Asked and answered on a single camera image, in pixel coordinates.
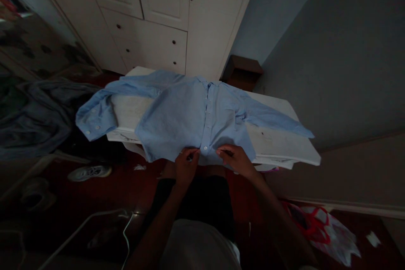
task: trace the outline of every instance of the forearm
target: forearm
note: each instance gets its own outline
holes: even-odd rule
[[[156,268],[187,187],[174,185],[166,202],[128,259],[126,270]]]
[[[308,241],[295,226],[260,173],[249,178],[256,189],[263,217],[279,254],[289,269],[303,265],[316,266],[317,261]]]

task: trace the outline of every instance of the light blue shirt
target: light blue shirt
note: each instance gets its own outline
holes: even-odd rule
[[[223,144],[243,147],[250,160],[256,153],[245,122],[313,138],[301,123],[220,81],[188,78],[167,71],[121,77],[95,93],[76,114],[76,125],[90,140],[117,127],[113,94],[154,98],[135,129],[149,162],[174,161],[184,147],[201,150],[200,165],[220,165],[216,149]]]

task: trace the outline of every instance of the white sneaker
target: white sneaker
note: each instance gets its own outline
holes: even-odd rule
[[[107,177],[111,174],[110,166],[81,167],[71,172],[67,178],[70,181],[86,181],[93,177]]]

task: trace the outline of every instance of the white wardrobe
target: white wardrobe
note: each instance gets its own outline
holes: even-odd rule
[[[103,69],[218,80],[249,0],[53,0]]]

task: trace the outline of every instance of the shirt sleeve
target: shirt sleeve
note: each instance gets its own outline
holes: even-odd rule
[[[251,98],[242,90],[235,91],[239,94],[245,115],[243,120],[258,127],[268,127],[274,130],[288,131],[304,137],[314,138],[312,132],[306,129],[299,121]]]
[[[76,125],[89,141],[96,140],[117,128],[110,97],[113,94],[156,98],[171,85],[184,79],[167,71],[156,71],[146,76],[125,76],[96,92],[76,113]]]

